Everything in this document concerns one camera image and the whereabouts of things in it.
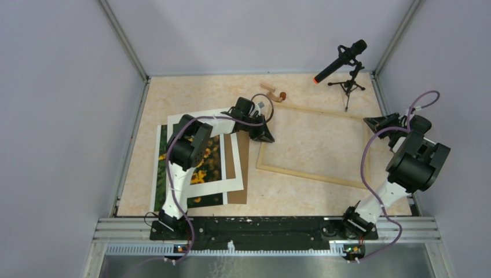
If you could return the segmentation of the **sunflower photo print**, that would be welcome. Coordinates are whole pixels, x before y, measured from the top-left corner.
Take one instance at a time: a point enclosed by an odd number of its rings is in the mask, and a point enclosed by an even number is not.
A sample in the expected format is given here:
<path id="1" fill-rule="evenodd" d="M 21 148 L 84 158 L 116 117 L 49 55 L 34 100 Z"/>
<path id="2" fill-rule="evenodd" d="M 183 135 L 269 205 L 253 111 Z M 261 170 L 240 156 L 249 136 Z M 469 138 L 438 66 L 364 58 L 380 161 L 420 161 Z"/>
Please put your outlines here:
<path id="1" fill-rule="evenodd" d="M 156 168 L 155 168 L 155 193 L 151 201 L 151 209 L 158 211 L 166 200 L 166 154 L 167 154 L 167 126 L 160 125 L 157 128 Z M 221 140 L 219 136 L 209 139 L 204 158 L 198 164 L 192 174 L 190 184 L 207 184 L 222 180 Z M 190 197 L 187 201 L 189 208 L 217 206 L 223 204 L 223 194 L 203 195 Z"/>

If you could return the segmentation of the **light wooden picture frame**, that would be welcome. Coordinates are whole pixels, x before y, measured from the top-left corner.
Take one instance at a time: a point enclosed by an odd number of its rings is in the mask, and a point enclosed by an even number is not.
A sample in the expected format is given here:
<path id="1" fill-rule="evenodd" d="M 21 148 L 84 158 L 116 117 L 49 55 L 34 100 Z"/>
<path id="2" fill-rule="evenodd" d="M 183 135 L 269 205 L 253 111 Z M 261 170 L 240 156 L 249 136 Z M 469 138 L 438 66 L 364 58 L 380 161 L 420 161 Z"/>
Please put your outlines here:
<path id="1" fill-rule="evenodd" d="M 277 104 L 257 168 L 309 180 L 364 188 L 360 160 L 369 132 L 361 116 L 293 104 Z"/>

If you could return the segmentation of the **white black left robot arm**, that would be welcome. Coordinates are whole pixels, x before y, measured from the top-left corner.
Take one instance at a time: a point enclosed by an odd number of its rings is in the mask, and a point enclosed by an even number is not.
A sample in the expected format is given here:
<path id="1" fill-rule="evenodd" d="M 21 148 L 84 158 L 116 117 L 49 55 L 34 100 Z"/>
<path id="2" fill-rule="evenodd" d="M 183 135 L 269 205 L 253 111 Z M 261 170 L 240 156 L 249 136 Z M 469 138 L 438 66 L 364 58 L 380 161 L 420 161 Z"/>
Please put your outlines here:
<path id="1" fill-rule="evenodd" d="M 163 229 L 171 239 L 195 234 L 187 215 L 188 188 L 193 172 L 204 159 L 207 142 L 215 136 L 244 131 L 253 141 L 273 143 L 268 123 L 274 113 L 265 116 L 259 103 L 239 97 L 226 111 L 208 112 L 200 116 L 183 115 L 166 145 L 166 197 L 152 223 L 155 230 Z"/>

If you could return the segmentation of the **white mat board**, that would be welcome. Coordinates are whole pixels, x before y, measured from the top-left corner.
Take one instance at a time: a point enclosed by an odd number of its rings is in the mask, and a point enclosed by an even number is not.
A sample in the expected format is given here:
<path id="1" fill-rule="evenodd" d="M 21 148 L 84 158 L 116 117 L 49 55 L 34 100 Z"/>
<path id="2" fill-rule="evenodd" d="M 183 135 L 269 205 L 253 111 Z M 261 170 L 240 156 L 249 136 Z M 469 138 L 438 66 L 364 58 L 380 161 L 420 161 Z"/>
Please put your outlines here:
<path id="1" fill-rule="evenodd" d="M 221 112 L 225 112 L 226 108 L 222 109 L 212 109 L 208 111 L 199 111 L 199 112 L 191 112 L 190 114 L 194 117 L 198 116 L 216 116 L 218 117 Z M 171 124 L 176 124 L 177 121 L 180 120 L 184 114 L 176 114 L 176 115 L 171 115 L 168 116 L 167 120 L 168 123 Z M 167 135 L 165 135 L 163 139 L 162 137 L 162 127 L 164 127 L 164 131 L 167 131 L 166 125 L 158 125 L 157 130 L 156 130 L 156 139 L 158 144 L 156 144 L 156 154 L 155 154 L 155 163 L 154 163 L 154 174 L 153 174 L 153 185 L 152 185 L 152 197 L 151 197 L 151 207 L 150 209 L 153 209 L 156 202 L 156 190 L 157 190 L 157 167 L 158 167 L 158 162 L 159 158 L 157 155 L 159 155 L 160 151 L 160 143 L 165 141 L 167 142 Z M 223 139 L 224 134 L 219 135 L 220 143 L 221 146 L 224 145 L 224 139 Z M 237 137 L 236 136 L 231 136 L 232 139 L 232 152 L 233 152 L 233 161 L 234 161 L 234 166 L 230 167 L 230 169 L 233 169 L 233 172 L 236 174 L 235 178 L 226 178 L 226 174 L 222 173 L 221 180 L 219 181 L 213 181 L 213 182 L 205 182 L 204 185 L 191 185 L 194 186 L 189 189 L 188 192 L 188 197 L 199 197 L 199 196 L 207 196 L 207 195 L 212 195 L 215 193 L 223 193 L 223 195 L 227 195 L 228 192 L 230 191 L 240 191 L 243 190 L 243 179 L 242 179 L 242 174 L 241 174 L 241 168 L 240 168 L 240 159 L 239 159 L 239 151 L 238 151 L 238 144 L 237 144 Z M 225 147 L 220 149 L 220 156 L 221 156 L 221 170 L 226 170 L 225 166 Z"/>

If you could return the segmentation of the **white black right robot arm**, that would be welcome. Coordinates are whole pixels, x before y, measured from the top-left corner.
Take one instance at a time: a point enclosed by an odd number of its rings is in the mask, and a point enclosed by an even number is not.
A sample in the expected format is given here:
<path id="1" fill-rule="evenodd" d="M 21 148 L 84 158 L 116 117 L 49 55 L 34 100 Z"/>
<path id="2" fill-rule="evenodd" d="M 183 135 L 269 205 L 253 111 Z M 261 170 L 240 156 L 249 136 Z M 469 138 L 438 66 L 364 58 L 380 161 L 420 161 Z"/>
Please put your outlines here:
<path id="1" fill-rule="evenodd" d="M 432 123 L 422 116 L 408 119 L 393 113 L 363 121 L 378 138 L 389 138 L 389 148 L 394 155 L 386 167 L 387 180 L 344 213 L 339 230 L 347 239 L 367 237 L 383 208 L 416 191 L 428 190 L 450 154 L 449 147 L 425 137 Z"/>

